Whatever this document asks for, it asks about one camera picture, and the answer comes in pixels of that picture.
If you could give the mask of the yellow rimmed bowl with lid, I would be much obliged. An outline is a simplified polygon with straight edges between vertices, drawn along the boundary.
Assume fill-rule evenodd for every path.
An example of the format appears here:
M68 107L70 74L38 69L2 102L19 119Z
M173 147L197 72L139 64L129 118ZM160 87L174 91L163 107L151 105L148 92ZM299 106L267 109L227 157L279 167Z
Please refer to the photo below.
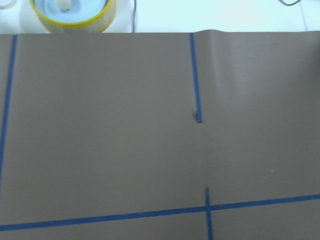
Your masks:
M102 33L113 22L115 0L31 0L40 23L50 33Z

